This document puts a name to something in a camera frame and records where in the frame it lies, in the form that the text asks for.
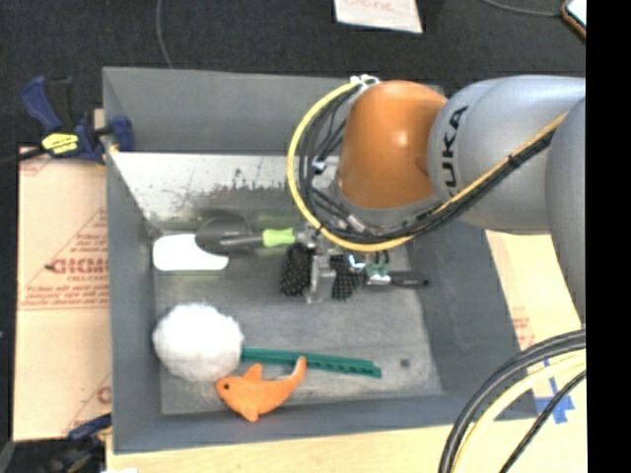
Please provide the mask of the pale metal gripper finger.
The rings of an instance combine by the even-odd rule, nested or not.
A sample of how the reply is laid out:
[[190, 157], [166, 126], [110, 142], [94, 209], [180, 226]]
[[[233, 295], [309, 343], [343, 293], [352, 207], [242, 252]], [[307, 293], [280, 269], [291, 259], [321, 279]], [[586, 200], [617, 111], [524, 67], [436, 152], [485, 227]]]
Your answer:
[[318, 279], [318, 257], [313, 256], [310, 260], [309, 284], [306, 290], [306, 300], [308, 304], [313, 304], [317, 302]]
[[335, 270], [331, 267], [330, 258], [323, 256], [319, 264], [319, 290], [321, 299], [328, 300], [332, 294], [332, 288], [335, 280]]

